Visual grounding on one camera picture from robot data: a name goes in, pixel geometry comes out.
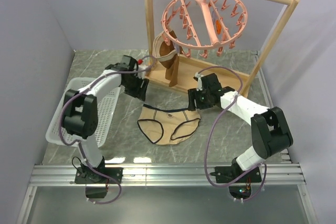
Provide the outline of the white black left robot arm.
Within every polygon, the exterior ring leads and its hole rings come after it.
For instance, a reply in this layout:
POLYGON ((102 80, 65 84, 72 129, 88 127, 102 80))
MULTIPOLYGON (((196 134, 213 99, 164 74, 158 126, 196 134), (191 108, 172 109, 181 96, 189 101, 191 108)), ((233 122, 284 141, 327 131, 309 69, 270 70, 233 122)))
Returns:
POLYGON ((64 103, 59 117, 59 129, 66 130, 76 137, 68 142, 60 134, 65 146, 77 145, 81 156, 77 173, 88 184, 118 184, 121 171, 109 175, 105 160, 96 142, 95 132, 98 127, 98 104, 113 89, 124 87, 124 92, 141 101, 145 100, 148 79, 145 75, 153 66, 147 66, 142 60, 131 56, 122 56, 119 63, 108 65, 102 74, 80 90, 69 89, 64 94, 64 103))

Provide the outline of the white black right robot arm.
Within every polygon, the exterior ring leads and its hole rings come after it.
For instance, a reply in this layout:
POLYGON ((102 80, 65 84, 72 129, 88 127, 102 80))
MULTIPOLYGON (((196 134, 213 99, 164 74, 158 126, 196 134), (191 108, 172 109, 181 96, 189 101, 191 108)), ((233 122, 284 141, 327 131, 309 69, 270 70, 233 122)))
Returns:
POLYGON ((250 175, 250 170, 271 156, 293 144, 293 138, 283 113, 279 107, 268 108, 257 104, 239 94, 231 87, 222 87, 216 74, 196 73, 197 87, 188 90, 188 108, 191 110, 209 109, 217 105, 222 112, 213 123, 207 140, 204 156, 204 168, 207 171, 209 144, 219 119, 230 112, 251 129, 251 147, 233 159, 230 167, 232 178, 243 182, 250 175))

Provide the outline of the pink round clip hanger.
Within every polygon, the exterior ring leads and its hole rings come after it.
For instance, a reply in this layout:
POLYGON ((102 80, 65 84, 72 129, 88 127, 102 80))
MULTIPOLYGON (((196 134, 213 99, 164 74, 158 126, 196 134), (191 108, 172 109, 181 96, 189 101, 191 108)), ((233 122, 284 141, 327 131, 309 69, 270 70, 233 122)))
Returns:
POLYGON ((159 35, 163 42, 170 46, 174 46, 178 54, 183 54, 189 58, 191 50, 203 50, 201 54, 203 58, 208 57, 210 49, 217 49, 217 55, 220 56, 223 47, 228 44, 230 49, 235 47, 236 40, 242 35, 248 21, 248 12, 241 0, 172 0, 165 10, 161 18, 162 33, 159 35), (206 45, 200 41, 195 26, 191 19, 191 12, 188 7, 194 1, 200 7, 205 28, 209 37, 209 44, 206 45), (230 18, 237 17, 235 33, 229 31, 229 27, 225 24, 223 12, 232 7, 229 15, 230 18), (186 39, 193 39, 192 44, 180 41, 177 36, 171 35, 172 28, 170 23, 175 16, 182 20, 182 28, 186 29, 186 39))

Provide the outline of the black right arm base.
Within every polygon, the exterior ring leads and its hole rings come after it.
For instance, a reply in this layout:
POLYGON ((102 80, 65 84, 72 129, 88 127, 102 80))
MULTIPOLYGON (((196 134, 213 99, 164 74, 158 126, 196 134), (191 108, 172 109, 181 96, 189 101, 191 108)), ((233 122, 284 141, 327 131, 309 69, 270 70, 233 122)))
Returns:
MULTIPOLYGON (((216 166, 215 170, 211 172, 211 176, 215 177, 218 184, 229 183, 243 174, 244 171, 239 168, 238 165, 231 166, 216 166)), ((246 175, 241 177, 236 183, 259 183, 262 181, 261 172, 259 167, 255 167, 249 171, 246 175)))

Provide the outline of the beige underwear navy trim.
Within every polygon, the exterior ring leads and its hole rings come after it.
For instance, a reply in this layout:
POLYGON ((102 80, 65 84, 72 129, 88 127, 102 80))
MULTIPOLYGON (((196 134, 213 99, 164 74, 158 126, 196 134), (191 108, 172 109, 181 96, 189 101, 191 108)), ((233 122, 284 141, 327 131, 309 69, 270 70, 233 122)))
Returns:
POLYGON ((201 116, 187 108, 163 110, 144 104, 137 120, 138 128, 155 145, 177 145, 197 130, 201 116))

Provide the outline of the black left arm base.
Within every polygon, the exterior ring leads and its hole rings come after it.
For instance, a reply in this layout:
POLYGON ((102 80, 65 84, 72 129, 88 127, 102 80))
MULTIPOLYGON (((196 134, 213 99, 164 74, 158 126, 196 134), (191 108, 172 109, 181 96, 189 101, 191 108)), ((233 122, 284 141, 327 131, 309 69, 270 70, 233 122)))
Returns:
POLYGON ((114 180, 121 183, 123 176, 122 167, 103 167, 98 171, 100 174, 93 172, 89 167, 78 167, 75 175, 75 184, 116 184, 114 180))

